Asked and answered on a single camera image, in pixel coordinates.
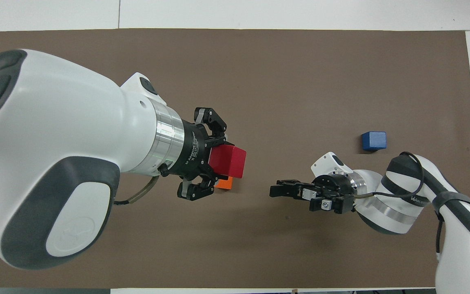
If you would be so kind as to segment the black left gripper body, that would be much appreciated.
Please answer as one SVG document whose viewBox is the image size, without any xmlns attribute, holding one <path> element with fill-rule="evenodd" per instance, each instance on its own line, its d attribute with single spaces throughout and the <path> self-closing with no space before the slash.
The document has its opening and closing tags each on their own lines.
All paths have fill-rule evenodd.
<svg viewBox="0 0 470 294">
<path fill-rule="evenodd" d="M 172 118 L 170 125 L 174 132 L 173 139 L 178 144 L 182 143 L 182 148 L 178 156 L 175 146 L 172 145 L 168 150 L 170 159 L 176 157 L 168 173 L 189 181 L 197 176 L 215 178 L 213 168 L 208 164 L 209 150 L 206 148 L 206 140 L 209 136 L 204 124 Z"/>
</svg>

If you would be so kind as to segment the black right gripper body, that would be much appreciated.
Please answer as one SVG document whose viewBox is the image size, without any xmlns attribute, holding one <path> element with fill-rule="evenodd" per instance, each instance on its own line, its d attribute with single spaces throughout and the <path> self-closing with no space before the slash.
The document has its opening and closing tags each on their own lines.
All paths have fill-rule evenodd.
<svg viewBox="0 0 470 294">
<path fill-rule="evenodd" d="M 349 177 L 341 174 L 321 175 L 311 182 L 315 186 L 315 197 L 310 200 L 309 210 L 334 210 L 336 214 L 354 212 L 356 188 Z"/>
</svg>

